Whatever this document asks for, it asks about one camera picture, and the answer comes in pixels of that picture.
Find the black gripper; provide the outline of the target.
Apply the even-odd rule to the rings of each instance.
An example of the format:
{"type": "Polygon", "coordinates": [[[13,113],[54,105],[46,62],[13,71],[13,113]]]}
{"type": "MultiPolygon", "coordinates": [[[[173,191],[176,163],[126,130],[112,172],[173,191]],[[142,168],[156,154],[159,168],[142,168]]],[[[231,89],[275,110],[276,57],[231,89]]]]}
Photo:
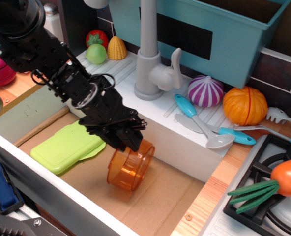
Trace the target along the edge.
{"type": "Polygon", "coordinates": [[[74,107],[85,114],[80,124],[115,149],[124,151],[128,147],[137,152],[143,140],[144,120],[136,110],[123,105],[112,75],[93,75],[89,82],[93,86],[91,94],[74,102],[74,107]]]}

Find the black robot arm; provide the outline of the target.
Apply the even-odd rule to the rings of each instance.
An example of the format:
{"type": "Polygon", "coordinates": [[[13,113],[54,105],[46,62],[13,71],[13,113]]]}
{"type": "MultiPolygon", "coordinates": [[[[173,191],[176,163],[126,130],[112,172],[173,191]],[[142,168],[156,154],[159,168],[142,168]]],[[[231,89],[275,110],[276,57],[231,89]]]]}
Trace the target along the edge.
{"type": "Polygon", "coordinates": [[[0,57],[13,70],[31,72],[63,102],[84,113],[79,124],[114,148],[137,151],[146,122],[124,106],[111,74],[90,74],[69,47],[44,27],[38,0],[0,0],[0,57]]]}

